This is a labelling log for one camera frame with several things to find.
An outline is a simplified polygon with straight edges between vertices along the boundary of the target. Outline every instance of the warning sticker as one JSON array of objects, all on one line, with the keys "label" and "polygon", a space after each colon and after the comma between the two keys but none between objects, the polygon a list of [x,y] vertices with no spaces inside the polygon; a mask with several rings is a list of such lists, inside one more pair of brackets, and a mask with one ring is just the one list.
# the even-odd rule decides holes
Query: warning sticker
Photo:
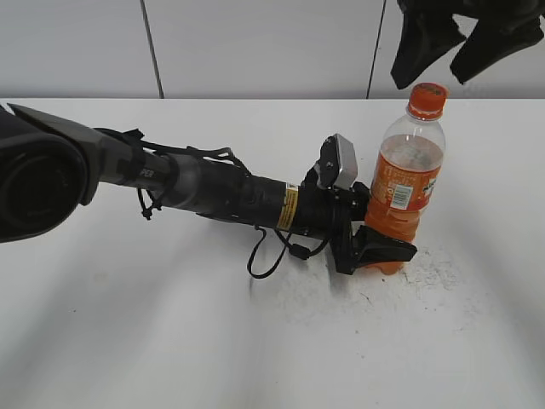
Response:
[{"label": "warning sticker", "polygon": [[284,195],[284,206],[280,212],[280,218],[276,226],[279,230],[289,231],[291,223],[297,210],[297,200],[299,199],[299,187],[286,183],[286,193]]},{"label": "warning sticker", "polygon": [[379,155],[371,188],[373,196],[393,209],[421,210],[429,203],[440,169],[439,166],[427,172],[403,170]]}]

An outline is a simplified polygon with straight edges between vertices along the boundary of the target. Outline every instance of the orange bottle cap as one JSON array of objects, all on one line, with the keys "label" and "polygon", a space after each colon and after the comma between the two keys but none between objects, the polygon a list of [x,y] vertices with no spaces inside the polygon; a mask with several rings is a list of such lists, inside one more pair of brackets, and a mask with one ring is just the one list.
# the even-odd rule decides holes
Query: orange bottle cap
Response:
[{"label": "orange bottle cap", "polygon": [[418,119],[437,119],[443,115],[443,107],[449,96],[449,90],[434,83],[415,85],[410,94],[407,111]]}]

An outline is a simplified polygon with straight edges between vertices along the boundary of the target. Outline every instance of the yellow label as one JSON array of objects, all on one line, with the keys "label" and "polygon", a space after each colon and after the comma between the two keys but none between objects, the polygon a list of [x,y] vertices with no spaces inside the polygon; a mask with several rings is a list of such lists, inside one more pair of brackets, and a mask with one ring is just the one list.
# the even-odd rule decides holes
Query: yellow label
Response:
[{"label": "yellow label", "polygon": [[286,193],[284,195],[284,206],[280,212],[280,218],[276,228],[279,230],[289,231],[291,229],[291,223],[295,217],[295,211],[297,210],[297,200],[299,199],[299,187],[286,183]]}]

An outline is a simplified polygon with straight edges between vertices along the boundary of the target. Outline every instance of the cable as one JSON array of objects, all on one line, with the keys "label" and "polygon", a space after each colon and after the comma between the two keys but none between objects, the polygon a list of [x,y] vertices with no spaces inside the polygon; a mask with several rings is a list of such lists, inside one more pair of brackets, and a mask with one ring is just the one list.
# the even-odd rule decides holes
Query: cable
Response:
[{"label": "cable", "polygon": [[254,226],[255,230],[259,230],[261,234],[263,235],[261,239],[257,242],[257,244],[254,247],[254,250],[252,250],[252,253],[250,255],[250,258],[248,259],[248,264],[246,265],[246,268],[248,269],[248,273],[254,278],[254,279],[266,279],[269,277],[274,271],[277,269],[278,265],[282,261],[282,258],[284,257],[284,253],[286,252],[286,249],[288,248],[287,244],[284,243],[284,248],[282,249],[282,252],[280,253],[280,256],[276,259],[276,262],[272,265],[271,268],[269,268],[265,273],[263,274],[254,274],[252,272],[252,265],[254,264],[254,258],[255,254],[257,254],[257,250],[259,249],[259,246],[263,241],[265,240],[267,236],[267,231],[264,228],[260,228],[259,226]]},{"label": "cable", "polygon": [[95,130],[128,144],[132,144],[133,140],[138,140],[141,147],[156,151],[156,153],[174,153],[177,155],[193,156],[195,158],[210,158],[222,162],[229,161],[241,168],[247,176],[251,176],[248,168],[239,158],[235,156],[230,147],[223,147],[221,149],[213,149],[208,151],[197,149],[196,147],[168,147],[158,143],[143,141],[142,138],[144,137],[144,134],[140,130],[128,130],[126,132],[119,132],[108,128],[95,128]]},{"label": "cable", "polygon": [[280,241],[282,243],[284,243],[284,245],[286,247],[288,247],[288,249],[290,249],[290,254],[292,256],[300,258],[301,260],[307,260],[310,257],[316,256],[321,251],[323,251],[325,249],[325,247],[327,246],[327,244],[330,242],[331,237],[333,236],[333,228],[334,228],[335,222],[336,222],[335,203],[332,204],[331,209],[332,209],[332,211],[331,211],[331,224],[330,224],[330,229],[328,230],[327,236],[325,236],[325,238],[322,240],[322,242],[319,244],[319,246],[316,247],[312,251],[310,249],[308,249],[307,247],[305,247],[304,245],[298,245],[297,243],[294,243],[294,244],[290,243],[291,233],[288,234],[288,237],[286,238],[286,237],[284,237],[282,235],[282,233],[280,233],[279,230],[274,230],[274,232],[276,233],[276,235],[280,239]]},{"label": "cable", "polygon": [[168,156],[167,158],[169,160],[170,168],[172,169],[172,171],[171,171],[171,176],[168,179],[168,182],[165,185],[163,192],[156,198],[153,192],[146,190],[147,195],[152,200],[151,206],[149,207],[146,206],[146,202],[144,202],[144,195],[142,194],[142,189],[140,188],[136,189],[136,192],[138,193],[138,200],[140,201],[140,206],[142,208],[142,215],[147,220],[152,219],[154,209],[157,209],[159,211],[163,209],[163,198],[170,193],[170,191],[174,188],[177,181],[176,175],[178,174],[178,171],[179,171],[178,163],[170,156]]}]

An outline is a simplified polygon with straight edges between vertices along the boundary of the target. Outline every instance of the white wall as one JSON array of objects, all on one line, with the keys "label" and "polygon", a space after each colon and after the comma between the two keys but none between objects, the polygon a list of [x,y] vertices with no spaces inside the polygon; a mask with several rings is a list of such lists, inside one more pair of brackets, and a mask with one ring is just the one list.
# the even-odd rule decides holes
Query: white wall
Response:
[{"label": "white wall", "polygon": [[[365,98],[383,0],[146,0],[167,98]],[[458,19],[469,33],[470,19]],[[387,0],[370,98],[390,76],[402,14]],[[449,64],[419,78],[458,98],[545,98],[545,41],[461,86]],[[160,96],[139,0],[5,1],[0,97]]]},{"label": "white wall", "polygon": [[158,96],[137,0],[5,0],[0,96]]},{"label": "white wall", "polygon": [[382,0],[147,2],[167,97],[364,98]]}]

